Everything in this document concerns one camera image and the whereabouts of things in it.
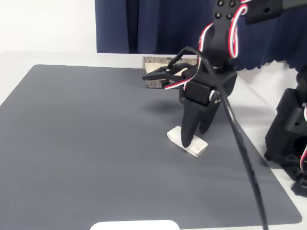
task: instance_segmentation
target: black cable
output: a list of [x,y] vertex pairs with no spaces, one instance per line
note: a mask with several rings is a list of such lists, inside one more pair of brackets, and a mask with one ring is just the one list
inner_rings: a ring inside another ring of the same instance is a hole
[[307,6],[307,0],[282,0],[283,11]]
[[230,122],[232,131],[235,135],[236,143],[239,147],[240,154],[241,154],[246,172],[248,174],[249,182],[250,182],[251,187],[253,189],[254,197],[256,199],[258,211],[259,211],[260,218],[261,218],[262,228],[263,228],[263,230],[269,230],[268,222],[267,222],[267,218],[266,218],[266,214],[265,214],[265,209],[264,209],[264,205],[263,205],[263,201],[262,201],[262,197],[261,197],[261,192],[260,192],[260,189],[259,189],[259,185],[258,185],[256,176],[255,176],[255,172],[252,168],[252,165],[251,165],[249,157],[248,157],[248,151],[247,151],[246,146],[244,144],[243,137],[242,137],[241,133],[239,132],[239,123],[237,122],[235,114],[232,111],[232,108],[229,104],[229,101],[228,101],[228,98],[227,98],[227,93],[225,92],[225,89],[222,86],[221,82],[217,79],[212,65],[209,63],[208,59],[200,51],[198,51],[198,50],[196,50],[192,47],[185,47],[176,55],[176,57],[174,57],[169,62],[167,68],[171,69],[172,66],[183,56],[185,51],[191,51],[194,54],[198,55],[201,58],[204,65],[206,66],[207,71],[210,73],[210,75],[212,75],[212,77],[215,80],[216,88],[222,95],[223,106],[224,106],[226,115],[228,117],[228,120]]

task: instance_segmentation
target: white wall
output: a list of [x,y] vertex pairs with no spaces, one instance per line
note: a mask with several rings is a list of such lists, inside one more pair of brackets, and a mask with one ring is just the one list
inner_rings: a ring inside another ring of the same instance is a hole
[[284,90],[287,88],[295,89],[297,86],[295,79],[297,71],[289,69],[286,62],[273,61],[262,66],[261,69],[244,69],[239,71],[238,75],[273,110],[276,109]]
[[94,0],[0,0],[0,53],[96,52]]

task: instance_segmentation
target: white foam block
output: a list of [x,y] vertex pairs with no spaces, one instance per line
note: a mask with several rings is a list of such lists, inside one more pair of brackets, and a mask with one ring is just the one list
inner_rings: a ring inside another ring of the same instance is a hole
[[192,154],[194,157],[200,156],[208,147],[207,142],[203,141],[199,137],[193,137],[191,144],[185,148],[181,143],[181,127],[177,126],[167,133],[168,138],[182,149]]

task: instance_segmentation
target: blue curtain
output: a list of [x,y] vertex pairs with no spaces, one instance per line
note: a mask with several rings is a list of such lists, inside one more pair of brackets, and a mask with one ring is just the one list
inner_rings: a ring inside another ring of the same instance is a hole
[[[95,0],[97,52],[176,54],[197,48],[212,21],[214,0]],[[307,64],[307,8],[253,25],[238,23],[238,69],[260,68],[286,60],[291,68]]]

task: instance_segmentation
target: gray cutting mat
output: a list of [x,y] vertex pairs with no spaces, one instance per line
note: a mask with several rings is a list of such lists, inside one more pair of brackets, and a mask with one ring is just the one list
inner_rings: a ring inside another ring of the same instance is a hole
[[[166,133],[177,90],[146,89],[141,69],[34,66],[0,106],[0,229],[88,230],[170,219],[181,229],[260,224],[221,108],[198,158]],[[246,138],[270,224],[301,221]]]

